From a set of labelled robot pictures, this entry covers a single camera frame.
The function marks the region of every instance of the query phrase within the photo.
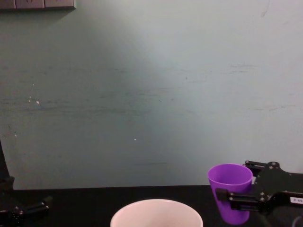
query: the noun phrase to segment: label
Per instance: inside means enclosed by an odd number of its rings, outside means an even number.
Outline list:
[[[290,202],[303,205],[303,198],[290,197]]]

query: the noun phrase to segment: black table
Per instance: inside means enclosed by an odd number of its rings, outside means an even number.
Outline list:
[[[145,199],[170,199],[194,208],[205,227],[228,227],[219,215],[209,186],[122,187],[59,190],[16,190],[11,196],[32,204],[53,196],[48,218],[31,227],[109,227],[112,216],[123,206]],[[269,217],[252,212],[243,227],[290,227],[302,210],[278,208]]]

